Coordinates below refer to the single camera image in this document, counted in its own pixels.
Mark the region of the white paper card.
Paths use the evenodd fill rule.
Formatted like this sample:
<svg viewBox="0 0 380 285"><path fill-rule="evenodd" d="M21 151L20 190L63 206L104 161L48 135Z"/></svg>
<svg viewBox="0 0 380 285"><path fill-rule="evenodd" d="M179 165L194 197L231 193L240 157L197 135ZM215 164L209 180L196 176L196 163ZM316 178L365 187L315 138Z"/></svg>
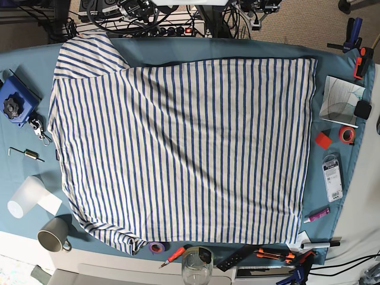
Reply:
<svg viewBox="0 0 380 285"><path fill-rule="evenodd" d="M286 243L287 247L289 248L290 251L293 253L304 253L307 250L303 248L303 244L305 243L310 243L310 238L307 235L306 231L302 231L297 235L296 241L293 243Z"/></svg>

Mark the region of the purple glue tube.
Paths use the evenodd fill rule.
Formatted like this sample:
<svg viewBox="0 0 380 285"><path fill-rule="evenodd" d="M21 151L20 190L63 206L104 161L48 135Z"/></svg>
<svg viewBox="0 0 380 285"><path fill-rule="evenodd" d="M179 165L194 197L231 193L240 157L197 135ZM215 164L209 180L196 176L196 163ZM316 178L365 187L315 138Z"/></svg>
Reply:
<svg viewBox="0 0 380 285"><path fill-rule="evenodd" d="M321 211L319 211L319 212L317 212L315 214L312 214L312 215L308 216L307 218L305 218L305 220L303 222L304 223L313 222L315 220L320 219L321 217L324 217L324 216L328 215L329 213L330 213L330 208L326 207L323 210L321 210Z"/></svg>

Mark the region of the metal carabiner key clip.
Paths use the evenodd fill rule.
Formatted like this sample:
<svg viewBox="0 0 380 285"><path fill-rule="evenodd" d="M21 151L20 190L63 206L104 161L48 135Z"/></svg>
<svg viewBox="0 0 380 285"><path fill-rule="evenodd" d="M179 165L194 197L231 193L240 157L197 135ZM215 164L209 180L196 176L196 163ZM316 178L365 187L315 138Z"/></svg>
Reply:
<svg viewBox="0 0 380 285"><path fill-rule="evenodd" d="M49 146L52 140L45 134L42 121L37 118L31 118L28 120L28 123L32 127L34 134L43 143L43 145L45 147Z"/></svg>

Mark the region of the black square box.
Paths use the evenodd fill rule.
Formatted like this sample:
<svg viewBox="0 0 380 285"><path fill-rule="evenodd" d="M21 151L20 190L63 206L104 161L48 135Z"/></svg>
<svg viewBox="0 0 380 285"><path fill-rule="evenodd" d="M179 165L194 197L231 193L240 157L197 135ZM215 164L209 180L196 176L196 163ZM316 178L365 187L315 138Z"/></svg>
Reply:
<svg viewBox="0 0 380 285"><path fill-rule="evenodd" d="M371 114L372 106L366 100L359 100L355 109L354 115L358 118L367 120Z"/></svg>

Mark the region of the orange handled screwdriver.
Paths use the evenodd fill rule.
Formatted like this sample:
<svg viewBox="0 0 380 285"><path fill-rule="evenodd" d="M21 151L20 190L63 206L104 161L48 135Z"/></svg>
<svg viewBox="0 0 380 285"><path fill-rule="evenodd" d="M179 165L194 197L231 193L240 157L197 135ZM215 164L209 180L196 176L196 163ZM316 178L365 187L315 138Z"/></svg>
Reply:
<svg viewBox="0 0 380 285"><path fill-rule="evenodd" d="M179 258L187 249L189 249L192 245L190 244L186 244L186 245L183 245L182 247L178 248L176 250L176 252L174 252L170 257L168 257L167 260L165 260L164 263L162 263L162 265L160 266L160 268L170 264L171 262L173 262L174 260L176 260L177 258Z"/></svg>

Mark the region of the clear plastic bit case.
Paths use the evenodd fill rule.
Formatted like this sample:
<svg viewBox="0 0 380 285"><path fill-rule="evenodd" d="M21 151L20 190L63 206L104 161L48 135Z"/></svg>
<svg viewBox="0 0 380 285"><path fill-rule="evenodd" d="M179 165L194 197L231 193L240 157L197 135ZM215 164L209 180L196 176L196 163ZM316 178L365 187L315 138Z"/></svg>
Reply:
<svg viewBox="0 0 380 285"><path fill-rule="evenodd" d="M322 161L322 172L328 202L334 202L343 197L343 186L340 174L340 164L336 154L328 154Z"/></svg>

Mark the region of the black hex key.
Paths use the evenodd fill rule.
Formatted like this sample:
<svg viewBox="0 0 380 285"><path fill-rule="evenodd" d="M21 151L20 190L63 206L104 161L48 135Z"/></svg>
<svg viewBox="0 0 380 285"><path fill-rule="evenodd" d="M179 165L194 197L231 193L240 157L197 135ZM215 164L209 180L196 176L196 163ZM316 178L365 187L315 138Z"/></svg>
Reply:
<svg viewBox="0 0 380 285"><path fill-rule="evenodd" d="M20 154L22 154L24 156L26 155L25 151L21 151L21 150L19 150L17 148L14 148L14 147L9 147L8 148L8 156L10 156L12 152L20 153Z"/></svg>

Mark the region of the red tape roll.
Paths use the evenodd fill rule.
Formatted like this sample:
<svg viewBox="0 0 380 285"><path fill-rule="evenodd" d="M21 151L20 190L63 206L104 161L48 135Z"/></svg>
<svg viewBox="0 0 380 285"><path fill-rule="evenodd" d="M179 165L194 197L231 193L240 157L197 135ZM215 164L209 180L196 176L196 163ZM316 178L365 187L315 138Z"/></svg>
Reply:
<svg viewBox="0 0 380 285"><path fill-rule="evenodd" d="M353 145L355 139L355 130L350 126L342 126L338 132L338 137L342 143Z"/></svg>

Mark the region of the red cube block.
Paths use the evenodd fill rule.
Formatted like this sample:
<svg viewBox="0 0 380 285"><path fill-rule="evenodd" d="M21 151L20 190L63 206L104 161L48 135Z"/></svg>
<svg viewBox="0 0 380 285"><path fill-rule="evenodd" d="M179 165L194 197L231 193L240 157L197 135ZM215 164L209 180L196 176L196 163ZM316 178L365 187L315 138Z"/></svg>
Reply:
<svg viewBox="0 0 380 285"><path fill-rule="evenodd" d="M329 136L325 135L323 132L320 132L316 136L315 142L318 146L320 146L324 150L327 150L332 143L332 139Z"/></svg>

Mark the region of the orange black clamp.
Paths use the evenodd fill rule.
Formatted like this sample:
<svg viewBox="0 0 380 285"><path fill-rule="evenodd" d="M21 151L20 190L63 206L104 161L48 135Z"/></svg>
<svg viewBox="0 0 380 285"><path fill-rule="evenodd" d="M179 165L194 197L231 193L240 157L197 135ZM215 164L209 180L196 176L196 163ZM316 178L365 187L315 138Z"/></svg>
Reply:
<svg viewBox="0 0 380 285"><path fill-rule="evenodd" d="M373 58L373 49L371 47L362 47L359 52L359 56L356 58L356 64L354 68L354 78L361 80L369 67L369 64Z"/></svg>

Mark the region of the teal table cloth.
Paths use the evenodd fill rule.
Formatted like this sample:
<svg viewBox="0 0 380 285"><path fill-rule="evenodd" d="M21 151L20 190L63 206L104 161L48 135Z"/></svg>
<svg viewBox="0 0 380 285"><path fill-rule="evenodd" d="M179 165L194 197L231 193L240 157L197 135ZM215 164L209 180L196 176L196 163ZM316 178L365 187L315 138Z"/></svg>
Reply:
<svg viewBox="0 0 380 285"><path fill-rule="evenodd" d="M316 92L312 101L312 135L329 131L332 138L330 150L337 152L341 161L341 177L344 193L364 191L364 180L355 186L352 176L363 169L368 175L375 172L379 162L379 135L376 122L379 116L379 66L371 64L364 79L359 81L365 87L364 98L369 101L372 111L367 120L359 120L354 145L345 145L338 139L339 125L319 118L325 79L328 75L351 81L357 51L343 55L313 50L303 46L254 40L227 40L202 38L168 39L113 39L112 44L133 67L169 65L183 62L219 58L316 58ZM47 116L59 44L36 46L1 53L1 78L14 72L41 98L38 112ZM21 151L29 149L39 154L44 162L33 160L8 148ZM37 231L51 219L51 214L40 206L33 207L24 217L15 218L7 209L7 203L28 176L40 178L47 189L62 200L59 215L71 224L71 240L77 249L103 254L119 255L119 251L86 234L73 216L69 202L61 190L61 170L55 156L55 146L45 147L28 126L19 128L6 117L1 117L1 231L13 236L35 239Z"/></svg>

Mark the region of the clear glass jar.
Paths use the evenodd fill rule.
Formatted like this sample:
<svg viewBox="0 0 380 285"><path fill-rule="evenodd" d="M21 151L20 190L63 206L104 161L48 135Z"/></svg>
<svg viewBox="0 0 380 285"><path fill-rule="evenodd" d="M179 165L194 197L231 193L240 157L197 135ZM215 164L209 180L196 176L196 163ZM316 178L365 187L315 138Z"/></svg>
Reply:
<svg viewBox="0 0 380 285"><path fill-rule="evenodd" d="M192 246L182 255L182 278L187 285L206 285L213 271L213 253L204 246Z"/></svg>

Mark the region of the grey patterned notebook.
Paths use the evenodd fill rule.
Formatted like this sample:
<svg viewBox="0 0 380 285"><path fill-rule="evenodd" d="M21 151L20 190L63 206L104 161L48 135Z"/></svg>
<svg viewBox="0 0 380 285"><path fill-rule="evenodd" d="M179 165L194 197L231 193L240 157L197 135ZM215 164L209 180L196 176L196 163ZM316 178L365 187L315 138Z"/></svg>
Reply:
<svg viewBox="0 0 380 285"><path fill-rule="evenodd" d="M358 128L354 110L363 99L365 88L339 78L327 76L319 118Z"/></svg>

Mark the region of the blue white striped T-shirt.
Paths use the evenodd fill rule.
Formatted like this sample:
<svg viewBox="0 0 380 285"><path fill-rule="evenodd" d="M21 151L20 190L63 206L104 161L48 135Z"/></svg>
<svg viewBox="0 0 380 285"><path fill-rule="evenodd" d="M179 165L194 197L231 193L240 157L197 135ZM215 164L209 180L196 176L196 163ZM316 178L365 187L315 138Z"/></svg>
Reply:
<svg viewBox="0 0 380 285"><path fill-rule="evenodd" d="M132 67L101 31L67 41L47 128L74 217L130 255L149 242L295 242L317 63Z"/></svg>

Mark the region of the blue clamp block black knob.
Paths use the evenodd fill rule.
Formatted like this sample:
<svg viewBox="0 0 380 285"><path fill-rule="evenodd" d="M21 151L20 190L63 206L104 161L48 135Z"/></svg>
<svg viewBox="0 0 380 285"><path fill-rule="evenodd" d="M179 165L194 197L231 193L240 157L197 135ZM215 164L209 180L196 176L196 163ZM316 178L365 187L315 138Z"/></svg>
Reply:
<svg viewBox="0 0 380 285"><path fill-rule="evenodd" d="M15 76L1 85L1 112L12 123L22 128L40 100Z"/></svg>

